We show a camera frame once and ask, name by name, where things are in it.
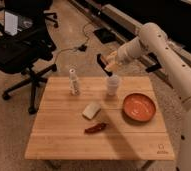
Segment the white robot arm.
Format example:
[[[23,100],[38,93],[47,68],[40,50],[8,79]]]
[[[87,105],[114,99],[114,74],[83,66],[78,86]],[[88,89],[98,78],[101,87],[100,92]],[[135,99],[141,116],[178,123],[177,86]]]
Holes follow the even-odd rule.
[[[170,47],[167,34],[156,24],[143,24],[136,37],[107,56],[98,55],[97,62],[108,76],[123,65],[153,53],[158,68],[163,68],[186,110],[178,152],[176,171],[191,171],[191,68]]]

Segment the orange black gripper body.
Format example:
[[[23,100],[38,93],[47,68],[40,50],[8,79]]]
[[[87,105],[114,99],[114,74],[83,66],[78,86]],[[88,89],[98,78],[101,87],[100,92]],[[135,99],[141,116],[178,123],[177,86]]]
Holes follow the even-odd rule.
[[[97,63],[109,77],[111,77],[119,68],[119,63],[116,61],[116,56],[116,51],[113,51],[107,56],[103,56],[102,54],[97,55]]]

